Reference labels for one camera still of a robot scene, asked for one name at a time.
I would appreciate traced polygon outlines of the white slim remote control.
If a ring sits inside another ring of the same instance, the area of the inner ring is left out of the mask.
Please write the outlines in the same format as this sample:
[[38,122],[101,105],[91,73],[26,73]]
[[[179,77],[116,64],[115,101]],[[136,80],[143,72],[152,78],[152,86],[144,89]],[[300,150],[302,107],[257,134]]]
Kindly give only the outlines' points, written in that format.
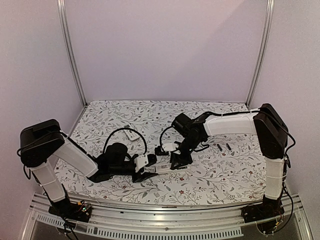
[[157,173],[159,175],[161,174],[169,174],[169,173],[179,173],[179,172],[185,172],[189,169],[189,166],[182,166],[178,167],[177,169],[172,170],[171,164],[156,164],[151,167],[149,167],[147,170],[151,171],[152,173]]

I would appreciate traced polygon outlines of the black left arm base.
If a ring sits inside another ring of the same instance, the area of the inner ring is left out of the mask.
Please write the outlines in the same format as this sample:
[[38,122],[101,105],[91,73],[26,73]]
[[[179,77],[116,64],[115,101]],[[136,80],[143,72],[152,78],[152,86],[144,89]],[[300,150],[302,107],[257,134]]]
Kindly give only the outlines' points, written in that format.
[[65,198],[58,202],[51,202],[48,212],[63,220],[88,223],[91,218],[92,210],[92,205],[89,202],[81,200],[77,203],[73,203],[69,198]]

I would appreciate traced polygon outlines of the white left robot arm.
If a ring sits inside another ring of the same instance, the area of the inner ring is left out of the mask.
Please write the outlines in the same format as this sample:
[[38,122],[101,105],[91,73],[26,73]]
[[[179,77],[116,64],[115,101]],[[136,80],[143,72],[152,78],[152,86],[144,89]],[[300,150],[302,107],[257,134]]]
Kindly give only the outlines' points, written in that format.
[[155,155],[130,156],[128,147],[116,142],[105,145],[102,153],[93,157],[62,132],[55,119],[24,128],[17,155],[63,217],[70,217],[75,210],[66,200],[67,193],[48,161],[52,156],[65,161],[93,183],[108,181],[113,176],[131,176],[134,183],[140,183],[157,176],[156,172],[145,171],[145,167],[157,161]]

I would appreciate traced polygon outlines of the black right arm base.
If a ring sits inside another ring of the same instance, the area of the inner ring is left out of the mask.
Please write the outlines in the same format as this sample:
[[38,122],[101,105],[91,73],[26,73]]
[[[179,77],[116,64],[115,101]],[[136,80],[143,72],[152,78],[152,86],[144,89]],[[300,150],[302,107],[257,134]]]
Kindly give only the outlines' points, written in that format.
[[248,204],[241,209],[245,223],[258,222],[257,229],[264,235],[274,234],[283,221],[285,213],[282,201],[263,197],[262,203]]

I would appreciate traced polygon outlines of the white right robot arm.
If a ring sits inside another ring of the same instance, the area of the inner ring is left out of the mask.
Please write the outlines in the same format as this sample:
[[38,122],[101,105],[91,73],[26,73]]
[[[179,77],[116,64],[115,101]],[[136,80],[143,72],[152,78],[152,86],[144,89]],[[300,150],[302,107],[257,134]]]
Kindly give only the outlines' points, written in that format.
[[200,143],[216,136],[248,136],[256,142],[266,166],[266,184],[263,197],[267,199],[259,206],[262,218],[269,218],[278,210],[278,200],[284,191],[287,170],[291,167],[288,154],[289,129],[274,107],[264,103],[254,110],[215,113],[206,111],[190,118],[179,114],[171,124],[181,136],[170,151],[170,168],[176,170],[193,162],[192,153]]

